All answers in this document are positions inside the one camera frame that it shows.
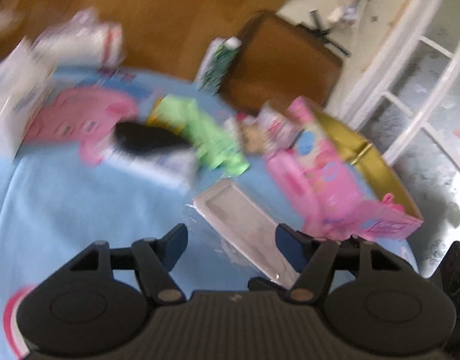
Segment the pink tin box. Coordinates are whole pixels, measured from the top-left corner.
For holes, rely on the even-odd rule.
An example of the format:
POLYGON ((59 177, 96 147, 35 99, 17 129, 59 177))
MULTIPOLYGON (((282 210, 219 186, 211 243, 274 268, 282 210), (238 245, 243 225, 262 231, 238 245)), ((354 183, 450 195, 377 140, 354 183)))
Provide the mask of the pink tin box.
POLYGON ((357 168, 345 162, 316 115, 296 98, 288 112, 303 127, 292 148, 278 150, 267 170, 304 220, 309 236, 343 241, 352 235, 405 239, 423 223, 413 205, 398 202, 400 185, 377 193, 357 168))

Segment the wet wipes pack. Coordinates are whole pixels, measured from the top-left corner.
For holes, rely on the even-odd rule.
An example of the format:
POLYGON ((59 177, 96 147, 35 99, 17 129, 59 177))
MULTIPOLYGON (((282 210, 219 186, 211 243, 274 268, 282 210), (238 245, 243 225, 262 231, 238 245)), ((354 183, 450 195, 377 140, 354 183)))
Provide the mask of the wet wipes pack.
POLYGON ((162 187, 186 193, 198 174, 198 159, 193 150, 133 155, 109 146, 102 151, 103 161, 118 170, 139 176, 162 187))

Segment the black glasses case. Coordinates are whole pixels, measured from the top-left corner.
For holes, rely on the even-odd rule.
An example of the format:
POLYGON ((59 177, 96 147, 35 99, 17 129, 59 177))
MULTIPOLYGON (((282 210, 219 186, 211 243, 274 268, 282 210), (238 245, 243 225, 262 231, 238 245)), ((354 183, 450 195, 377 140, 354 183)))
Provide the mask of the black glasses case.
POLYGON ((118 122, 114 128, 115 143, 131 155, 148 155, 171 150, 187 150, 192 144, 164 127, 134 121, 118 122))

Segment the green plastic bag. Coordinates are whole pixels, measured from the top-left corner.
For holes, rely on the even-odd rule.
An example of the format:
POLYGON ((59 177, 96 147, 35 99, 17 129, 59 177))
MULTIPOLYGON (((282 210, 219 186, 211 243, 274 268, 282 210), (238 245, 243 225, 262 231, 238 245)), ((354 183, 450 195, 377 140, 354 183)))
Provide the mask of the green plastic bag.
POLYGON ((209 169, 220 167, 230 176, 240 176, 249 169, 237 141, 194 98, 167 94, 156 101, 146 122, 189 141, 200 164, 209 169))

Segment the red white can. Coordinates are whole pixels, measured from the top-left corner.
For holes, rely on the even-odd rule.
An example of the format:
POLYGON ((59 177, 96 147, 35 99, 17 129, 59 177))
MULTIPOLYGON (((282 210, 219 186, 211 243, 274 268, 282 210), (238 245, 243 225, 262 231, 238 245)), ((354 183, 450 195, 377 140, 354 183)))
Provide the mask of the red white can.
POLYGON ((302 133, 297 124, 272 108, 268 102, 262 106, 257 124, 276 150, 290 149, 302 133))

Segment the green drink carton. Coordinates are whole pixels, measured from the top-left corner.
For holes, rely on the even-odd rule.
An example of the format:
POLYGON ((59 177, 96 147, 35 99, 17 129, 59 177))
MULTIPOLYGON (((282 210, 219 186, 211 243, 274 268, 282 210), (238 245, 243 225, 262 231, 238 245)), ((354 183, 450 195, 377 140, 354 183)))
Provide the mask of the green drink carton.
POLYGON ((231 63, 237 56, 241 41, 237 37, 227 39, 218 37, 210 43, 194 79, 199 91, 214 95, 227 74, 231 63))

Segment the white tissue pack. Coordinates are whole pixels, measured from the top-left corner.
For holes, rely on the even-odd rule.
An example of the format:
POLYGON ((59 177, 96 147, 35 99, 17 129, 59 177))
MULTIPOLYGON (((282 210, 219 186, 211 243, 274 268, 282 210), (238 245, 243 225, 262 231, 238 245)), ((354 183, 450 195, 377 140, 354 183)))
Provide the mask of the white tissue pack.
POLYGON ((52 92, 55 65, 23 38, 0 62, 0 158, 17 154, 52 92))

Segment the bagged white paper cups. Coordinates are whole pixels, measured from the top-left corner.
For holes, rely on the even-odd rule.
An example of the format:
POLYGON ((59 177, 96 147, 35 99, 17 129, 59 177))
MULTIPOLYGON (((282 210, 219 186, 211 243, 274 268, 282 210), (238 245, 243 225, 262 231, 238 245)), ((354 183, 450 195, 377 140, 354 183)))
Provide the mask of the bagged white paper cups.
POLYGON ((32 48, 59 67, 114 68, 123 60, 124 33, 121 24, 99 20, 91 7, 48 27, 32 48))

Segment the brown wood board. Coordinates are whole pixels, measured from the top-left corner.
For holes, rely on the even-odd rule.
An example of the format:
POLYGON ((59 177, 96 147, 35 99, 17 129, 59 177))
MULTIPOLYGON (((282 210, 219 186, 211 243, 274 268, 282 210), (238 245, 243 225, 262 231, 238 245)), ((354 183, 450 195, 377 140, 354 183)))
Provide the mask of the brown wood board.
POLYGON ((1 0, 0 59, 23 37, 96 8, 101 20, 122 25, 127 65, 192 79, 214 38, 236 35, 256 11, 277 11, 285 1, 1 0))

